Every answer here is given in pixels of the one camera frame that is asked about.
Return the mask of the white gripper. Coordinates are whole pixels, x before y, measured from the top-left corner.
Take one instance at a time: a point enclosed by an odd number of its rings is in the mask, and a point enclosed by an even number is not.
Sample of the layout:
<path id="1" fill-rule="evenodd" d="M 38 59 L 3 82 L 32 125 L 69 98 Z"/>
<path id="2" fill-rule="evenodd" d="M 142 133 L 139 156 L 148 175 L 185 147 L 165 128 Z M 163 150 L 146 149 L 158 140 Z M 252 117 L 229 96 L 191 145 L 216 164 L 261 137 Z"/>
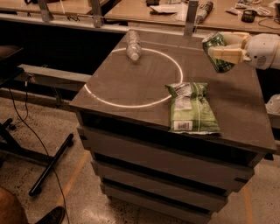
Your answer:
<path id="1" fill-rule="evenodd" d="M 233 64 L 242 62 L 249 66 L 266 70 L 280 69 L 280 36 L 277 34 L 258 34 L 253 37 L 247 32 L 222 31 L 220 33 L 227 46 L 241 48 L 210 47 L 207 53 L 217 60 Z"/>

